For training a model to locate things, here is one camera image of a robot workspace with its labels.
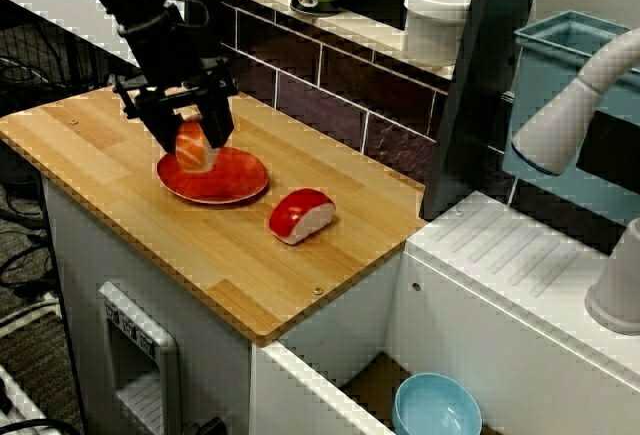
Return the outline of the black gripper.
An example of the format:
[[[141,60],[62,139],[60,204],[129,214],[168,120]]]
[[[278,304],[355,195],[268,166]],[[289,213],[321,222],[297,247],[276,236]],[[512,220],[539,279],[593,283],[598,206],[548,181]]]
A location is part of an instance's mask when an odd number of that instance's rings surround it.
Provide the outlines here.
[[[199,55],[192,38],[199,28],[187,24],[176,7],[117,28],[142,74],[117,82],[114,91],[127,117],[140,119],[168,154],[175,153],[182,125],[176,108],[197,105],[200,127],[214,149],[223,147],[234,130],[229,97],[238,93],[237,83],[223,57]]]

